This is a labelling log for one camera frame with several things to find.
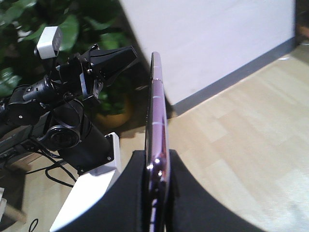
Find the baseboard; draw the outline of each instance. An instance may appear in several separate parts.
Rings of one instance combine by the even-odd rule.
[[[290,53],[295,48],[295,46],[295,37],[293,37],[285,41],[284,43],[278,45],[277,47],[271,49],[270,51],[266,52],[265,54],[261,55],[260,57],[254,59],[253,61],[245,64],[234,72],[226,75],[220,80],[172,105],[173,110],[176,112],[177,115],[183,114],[184,112],[200,104],[206,99],[218,94],[222,90],[239,82],[253,72],[275,61],[279,57]]]

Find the yellow pot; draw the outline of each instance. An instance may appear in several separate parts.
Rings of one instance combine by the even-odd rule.
[[[102,115],[96,114],[95,121],[104,128],[116,128],[126,123],[133,114],[133,106],[129,97],[125,97],[125,108],[122,114],[118,115]]]

